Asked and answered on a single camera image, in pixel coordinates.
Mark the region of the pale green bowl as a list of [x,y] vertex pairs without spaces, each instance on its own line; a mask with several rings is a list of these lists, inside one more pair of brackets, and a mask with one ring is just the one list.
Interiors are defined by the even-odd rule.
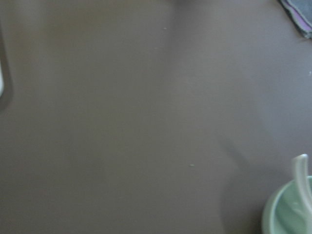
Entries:
[[278,188],[267,200],[261,218],[263,234],[306,234],[304,206],[292,180]]

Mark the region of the cream rabbit tray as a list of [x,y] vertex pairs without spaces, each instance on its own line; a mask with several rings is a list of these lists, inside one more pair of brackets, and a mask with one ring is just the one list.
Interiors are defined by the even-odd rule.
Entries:
[[4,91],[4,80],[3,80],[3,72],[2,72],[2,66],[0,63],[0,97],[2,96]]

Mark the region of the white ceramic spoon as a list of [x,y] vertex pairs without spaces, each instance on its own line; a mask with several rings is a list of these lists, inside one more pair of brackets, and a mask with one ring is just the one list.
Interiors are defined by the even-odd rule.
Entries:
[[292,159],[292,175],[306,219],[312,219],[312,190],[308,178],[308,155],[302,154]]

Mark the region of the grey folded cloth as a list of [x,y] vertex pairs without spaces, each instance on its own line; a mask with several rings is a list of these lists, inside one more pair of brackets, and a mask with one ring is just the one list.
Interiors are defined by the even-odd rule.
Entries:
[[279,0],[296,28],[306,39],[312,38],[312,1]]

